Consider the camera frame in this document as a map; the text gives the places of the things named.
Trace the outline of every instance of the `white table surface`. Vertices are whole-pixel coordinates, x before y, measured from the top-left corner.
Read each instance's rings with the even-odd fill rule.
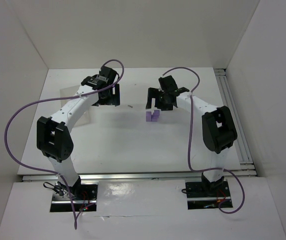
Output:
[[[240,181],[245,203],[231,215],[218,209],[188,210],[181,193],[184,180],[100,181],[97,211],[83,213],[77,230],[71,212],[50,212],[52,191],[42,182],[16,182],[0,240],[286,240],[267,180]],[[234,178],[228,183],[233,206],[238,207],[241,189]]]
[[[188,171],[187,148],[190,114],[182,109],[161,111],[158,122],[146,122],[148,88],[158,88],[158,78],[169,68],[126,68],[120,81],[120,106],[91,107],[90,122],[76,126],[71,132],[74,150],[71,158],[80,174],[143,173]],[[222,98],[212,68],[193,68],[201,83],[194,94],[204,101],[222,106]],[[60,97],[60,89],[80,85],[98,69],[50,69],[40,99]],[[196,77],[186,70],[171,73],[178,87],[192,89]],[[51,163],[36,147],[36,126],[39,117],[49,117],[61,108],[60,101],[37,106],[32,127],[22,156],[22,162],[45,169]],[[204,146],[201,125],[194,125],[192,166],[203,169],[210,166],[211,153]],[[235,145],[230,149],[226,168],[240,169]],[[19,167],[18,174],[33,175],[42,172]]]

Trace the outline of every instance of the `white wall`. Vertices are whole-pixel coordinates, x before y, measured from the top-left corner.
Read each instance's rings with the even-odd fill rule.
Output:
[[[286,0],[261,0],[227,79],[251,155],[286,232]]]
[[[7,0],[50,69],[226,68],[259,0]]]
[[[0,223],[16,180],[18,165],[8,156],[3,141],[8,119],[20,106],[39,99],[48,68],[4,0],[0,0]],[[21,159],[36,107],[14,121],[10,146]]]

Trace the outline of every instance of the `white enclosure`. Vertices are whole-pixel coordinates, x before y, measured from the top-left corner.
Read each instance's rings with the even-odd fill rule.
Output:
[[[59,97],[109,59],[125,65],[121,105],[91,107],[90,121],[71,136],[76,171],[92,174],[84,179],[113,181],[100,181],[97,212],[83,214],[75,231],[70,212],[49,212],[51,191],[28,182],[55,178],[19,167],[5,150],[4,129],[21,106]],[[198,97],[232,111],[238,141],[226,167],[242,176],[246,194],[236,214],[186,208],[184,181],[199,179],[187,166],[189,114],[175,109],[161,112],[159,122],[145,122],[147,89],[178,66],[199,73]],[[195,85],[190,72],[172,75],[178,87]],[[60,107],[59,101],[43,103],[15,118],[8,138],[20,161],[51,169],[36,148],[36,121]],[[194,126],[192,164],[198,169],[211,159],[201,133]],[[117,180],[122,173],[150,172],[163,177]],[[169,180],[168,172],[181,175]],[[242,195],[237,182],[227,180],[235,208]],[[138,194],[122,192],[127,188]],[[105,195],[110,189],[116,198]],[[0,0],[0,240],[135,235],[286,239],[286,0]]]

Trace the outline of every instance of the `white floor panel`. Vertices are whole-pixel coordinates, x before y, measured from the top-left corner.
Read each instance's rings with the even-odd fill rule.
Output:
[[[0,240],[286,240],[266,179],[240,180],[245,203],[231,215],[218,209],[188,210],[182,180],[126,182],[126,186],[99,182],[97,212],[83,213],[77,230],[71,212],[50,212],[52,191],[42,182],[14,183]],[[234,178],[228,182],[233,205],[238,207],[240,187]]]

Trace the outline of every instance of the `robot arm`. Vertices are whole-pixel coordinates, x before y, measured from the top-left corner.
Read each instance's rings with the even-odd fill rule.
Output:
[[[116,76],[116,71],[103,66],[99,74],[88,76],[82,81],[75,96],[89,94],[105,88],[114,82]],[[70,133],[84,112],[90,106],[98,105],[120,105],[120,86],[115,85],[115,93],[110,88],[69,100],[50,117],[42,116],[37,121],[37,148],[48,158],[54,170],[64,176],[75,196],[79,194],[78,189],[81,185],[81,179],[76,173],[71,159],[74,145]],[[63,180],[60,176],[58,176],[58,182],[63,188],[66,188],[62,184]]]
[[[155,107],[162,111],[173,110],[173,106],[191,112],[192,94],[185,87],[178,88],[172,76],[159,79],[160,88],[149,88],[146,109],[152,106],[155,98]],[[194,123],[202,126],[203,142],[211,151],[210,168],[222,168],[222,170],[210,170],[202,173],[202,182],[208,190],[219,186],[223,180],[223,167],[225,166],[229,148],[238,135],[227,106],[217,107],[192,95]]]

